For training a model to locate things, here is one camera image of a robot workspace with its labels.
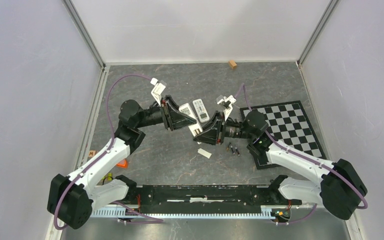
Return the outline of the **white battery cover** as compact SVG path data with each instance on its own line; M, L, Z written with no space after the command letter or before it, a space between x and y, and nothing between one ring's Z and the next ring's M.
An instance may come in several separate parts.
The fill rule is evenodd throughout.
M211 156L212 156L212 154L211 154L210 152L208 152L208 151L206 151L206 150L204 150L204 149L202 149L202 148L199 148L199 149L197 150L197 153L200 154L200 155L202 155L202 156L204 156L204 157L207 158L207 159L210 159Z

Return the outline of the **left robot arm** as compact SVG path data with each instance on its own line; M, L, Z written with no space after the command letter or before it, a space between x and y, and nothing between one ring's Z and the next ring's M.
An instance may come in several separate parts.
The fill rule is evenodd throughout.
M107 144L84 165L67 176L57 174L50 183L47 211L54 216L54 227L61 229L58 220L72 229L82 227L95 210L122 200L133 203L137 190L123 178L99 185L101 179L121 160L130 156L142 143L142 127L163 124L167 130L178 130L196 124L196 119L181 112L170 95L160 103L143 109L133 99L120 106L118 126Z

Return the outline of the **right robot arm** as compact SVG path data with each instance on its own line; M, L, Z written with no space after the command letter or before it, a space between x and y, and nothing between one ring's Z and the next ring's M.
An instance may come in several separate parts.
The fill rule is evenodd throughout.
M268 164L285 167L303 180L280 176L269 189L269 199L275 204L286 200L323 205L333 216L349 220L355 210L365 210L368 189L354 166L345 159L334 162L297 150L268 133L269 125L263 113L252 110L244 121L225 118L216 111L211 120L196 135L195 142L222 144L225 138L250 139L247 149L253 157Z

